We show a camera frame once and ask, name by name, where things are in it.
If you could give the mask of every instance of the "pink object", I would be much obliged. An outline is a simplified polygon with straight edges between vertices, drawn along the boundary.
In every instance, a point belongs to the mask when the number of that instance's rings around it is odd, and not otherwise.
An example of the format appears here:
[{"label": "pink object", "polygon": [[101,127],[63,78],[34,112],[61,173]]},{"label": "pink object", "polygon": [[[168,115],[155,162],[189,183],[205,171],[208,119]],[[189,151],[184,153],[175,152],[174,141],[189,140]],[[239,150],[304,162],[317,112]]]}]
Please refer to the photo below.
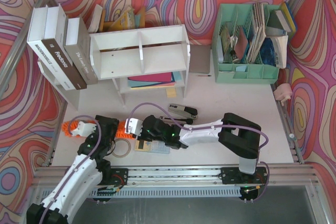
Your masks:
[{"label": "pink object", "polygon": [[131,81],[170,82],[172,81],[172,73],[146,74],[145,76],[128,77],[128,79]]},{"label": "pink object", "polygon": [[284,102],[289,100],[293,94],[292,88],[289,83],[281,84],[274,92],[275,100],[281,101],[281,105],[284,105]]}]

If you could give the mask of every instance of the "orange fuzzy object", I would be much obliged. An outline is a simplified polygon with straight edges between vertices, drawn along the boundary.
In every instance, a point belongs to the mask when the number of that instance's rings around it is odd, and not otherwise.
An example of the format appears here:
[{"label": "orange fuzzy object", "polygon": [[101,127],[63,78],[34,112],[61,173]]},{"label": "orange fuzzy object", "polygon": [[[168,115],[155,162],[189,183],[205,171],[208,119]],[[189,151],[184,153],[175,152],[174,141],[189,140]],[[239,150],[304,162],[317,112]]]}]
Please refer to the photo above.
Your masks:
[{"label": "orange fuzzy object", "polygon": [[[70,121],[64,122],[62,124],[62,131],[64,132],[65,136],[72,136],[69,131],[68,131],[68,126],[69,126]],[[78,127],[79,121],[73,121],[70,126],[70,131],[73,131],[75,128]],[[118,124],[118,130],[115,135],[116,138],[129,138],[129,139],[134,139],[132,134],[127,134],[125,133],[125,124],[126,121],[122,121]]]}]

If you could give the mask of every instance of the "green plastic bin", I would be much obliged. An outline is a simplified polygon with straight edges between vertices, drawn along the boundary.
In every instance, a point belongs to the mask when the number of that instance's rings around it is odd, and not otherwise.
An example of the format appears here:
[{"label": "green plastic bin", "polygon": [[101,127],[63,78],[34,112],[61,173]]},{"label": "green plastic bin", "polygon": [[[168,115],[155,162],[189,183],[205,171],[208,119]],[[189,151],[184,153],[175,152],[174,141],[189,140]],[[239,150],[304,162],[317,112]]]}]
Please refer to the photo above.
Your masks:
[{"label": "green plastic bin", "polygon": [[[278,5],[264,5],[265,24],[268,21],[270,11],[279,9]],[[232,21],[233,14],[238,12],[235,34],[239,32],[239,27],[243,26],[244,31],[248,33],[252,16],[252,4],[221,4],[215,24],[215,30],[212,38],[212,55],[215,68],[215,79],[218,83],[252,83],[252,84],[273,84],[278,80],[279,68],[262,63],[258,55],[255,63],[248,63],[246,60],[240,64],[218,63],[217,43],[218,35],[222,32],[226,22]],[[239,66],[246,66],[245,72],[236,71]]]}]

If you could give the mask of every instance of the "desktop shelf organizer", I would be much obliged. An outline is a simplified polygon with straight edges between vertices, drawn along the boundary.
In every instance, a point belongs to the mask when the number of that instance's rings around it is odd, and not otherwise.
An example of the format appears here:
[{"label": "desktop shelf organizer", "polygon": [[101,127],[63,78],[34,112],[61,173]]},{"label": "desktop shelf organizer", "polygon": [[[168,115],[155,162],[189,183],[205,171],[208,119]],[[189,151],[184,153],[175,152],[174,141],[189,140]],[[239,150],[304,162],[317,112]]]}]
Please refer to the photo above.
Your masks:
[{"label": "desktop shelf organizer", "polygon": [[[279,9],[279,5],[264,5],[265,24],[267,24],[269,13]],[[253,17],[253,4],[221,4],[218,10],[215,30],[212,38],[212,48],[217,48],[218,35],[226,22],[231,22],[232,16],[238,13],[237,23],[234,29],[238,35],[240,26],[243,26],[245,35],[250,29]],[[243,58],[243,63],[218,63],[217,51],[212,50],[215,79],[218,83],[250,83],[250,84],[273,84],[278,79],[279,68],[262,63],[260,54],[255,63],[248,63]],[[245,72],[236,71],[239,66],[246,66]]]},{"label": "desktop shelf organizer", "polygon": [[[120,101],[125,94],[153,89],[181,88],[185,96],[190,64],[190,44],[184,25],[142,28],[91,34],[90,61],[98,80],[111,79]],[[79,98],[89,92],[66,91],[42,62],[38,66],[45,78],[76,110]],[[181,80],[168,87],[131,89],[127,78],[154,73],[180,72]]]}]

